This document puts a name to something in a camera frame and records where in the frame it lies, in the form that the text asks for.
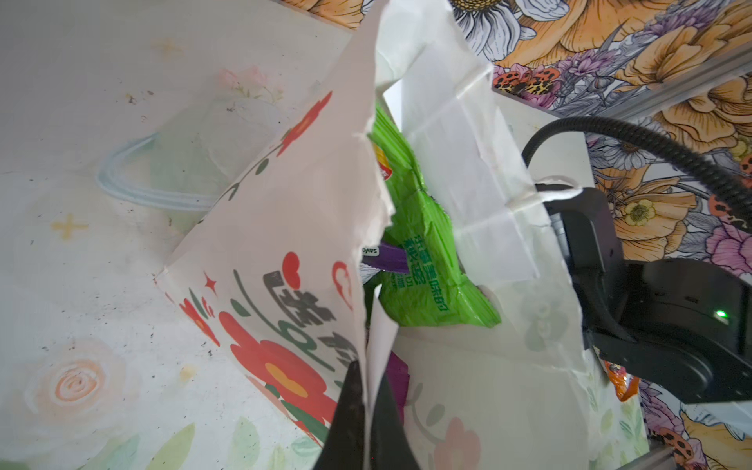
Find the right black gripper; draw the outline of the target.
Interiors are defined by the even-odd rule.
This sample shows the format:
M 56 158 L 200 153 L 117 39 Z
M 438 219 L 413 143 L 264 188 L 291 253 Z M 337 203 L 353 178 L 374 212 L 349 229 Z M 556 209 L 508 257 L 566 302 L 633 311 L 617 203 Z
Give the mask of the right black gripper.
M 582 307 L 587 346 L 684 403 L 750 401 L 747 283 L 699 260 L 626 260 L 595 188 L 544 206 Z

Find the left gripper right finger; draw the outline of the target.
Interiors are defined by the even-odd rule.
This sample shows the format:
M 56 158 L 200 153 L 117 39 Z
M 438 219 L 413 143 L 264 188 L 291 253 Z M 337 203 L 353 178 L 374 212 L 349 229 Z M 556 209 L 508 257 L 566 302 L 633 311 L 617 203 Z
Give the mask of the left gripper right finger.
M 372 414 L 369 465 L 373 470 L 420 469 L 407 442 L 387 375 L 381 380 Z

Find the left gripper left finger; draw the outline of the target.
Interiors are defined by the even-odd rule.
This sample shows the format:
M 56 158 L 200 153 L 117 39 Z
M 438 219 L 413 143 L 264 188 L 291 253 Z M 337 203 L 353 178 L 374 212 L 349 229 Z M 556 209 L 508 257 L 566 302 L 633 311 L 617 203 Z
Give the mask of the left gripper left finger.
M 324 447 L 313 470 L 362 470 L 365 402 L 360 363 L 348 367 Z

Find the magenta snack bag yellow letters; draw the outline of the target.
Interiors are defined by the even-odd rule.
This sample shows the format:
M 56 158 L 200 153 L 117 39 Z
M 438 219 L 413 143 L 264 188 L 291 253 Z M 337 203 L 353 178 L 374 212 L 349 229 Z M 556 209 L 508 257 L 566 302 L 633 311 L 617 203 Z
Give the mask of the magenta snack bag yellow letters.
M 399 413 L 399 421 L 405 424 L 405 405 L 409 393 L 409 366 L 397 354 L 391 352 L 386 367 L 386 375 L 389 380 L 394 399 Z

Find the green Lays chips bag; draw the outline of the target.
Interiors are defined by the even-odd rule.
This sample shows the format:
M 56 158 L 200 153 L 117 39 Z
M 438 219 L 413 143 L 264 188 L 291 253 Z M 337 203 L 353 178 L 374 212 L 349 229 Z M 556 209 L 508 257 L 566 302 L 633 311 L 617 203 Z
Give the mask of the green Lays chips bag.
M 407 255 L 407 273 L 383 272 L 379 300 L 396 323 L 406 327 L 501 323 L 490 300 L 462 268 L 452 221 L 429 194 L 407 139 L 381 107 L 369 139 L 396 213 L 383 241 Z

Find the white paper bag red flower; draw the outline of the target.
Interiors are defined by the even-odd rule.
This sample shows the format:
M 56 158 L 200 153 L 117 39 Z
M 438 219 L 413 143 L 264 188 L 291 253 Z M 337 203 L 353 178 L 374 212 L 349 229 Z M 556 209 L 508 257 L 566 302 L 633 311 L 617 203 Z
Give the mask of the white paper bag red flower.
M 320 453 L 349 365 L 363 468 L 391 352 L 409 366 L 403 430 L 420 469 L 584 469 L 582 314 L 547 202 L 446 1 L 379 1 L 307 113 L 190 231 L 159 276 L 200 329 Z M 501 323 L 406 327 L 360 278 L 396 209 L 369 139 L 381 107 L 452 221 L 462 271 Z

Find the purple white snack bag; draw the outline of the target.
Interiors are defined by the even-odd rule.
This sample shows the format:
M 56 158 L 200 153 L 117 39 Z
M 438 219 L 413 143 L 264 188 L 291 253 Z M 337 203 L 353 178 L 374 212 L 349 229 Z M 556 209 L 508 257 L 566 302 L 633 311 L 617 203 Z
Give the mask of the purple white snack bag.
M 381 272 L 409 274 L 409 261 L 405 250 L 387 243 L 363 248 L 360 263 L 362 283 L 366 284 Z

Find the small orange snack packet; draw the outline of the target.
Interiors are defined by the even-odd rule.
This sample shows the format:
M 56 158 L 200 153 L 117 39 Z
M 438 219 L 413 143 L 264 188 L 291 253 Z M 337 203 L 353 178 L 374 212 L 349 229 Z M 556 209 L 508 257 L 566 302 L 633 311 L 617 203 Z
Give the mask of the small orange snack packet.
M 615 388 L 616 396 L 619 401 L 628 401 L 640 391 L 640 379 L 632 376 L 626 368 L 613 362 L 603 362 L 604 370 L 609 381 Z

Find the right aluminium corner post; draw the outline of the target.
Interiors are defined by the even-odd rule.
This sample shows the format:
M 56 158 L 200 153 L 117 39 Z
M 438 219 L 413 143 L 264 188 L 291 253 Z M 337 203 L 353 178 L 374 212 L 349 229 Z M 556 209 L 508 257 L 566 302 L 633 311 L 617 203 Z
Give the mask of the right aluminium corner post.
M 595 116 L 621 121 L 650 116 L 749 72 L 751 45 L 747 44 L 708 60 L 677 80 L 658 85 L 650 92 L 635 95 L 618 106 L 595 113 Z

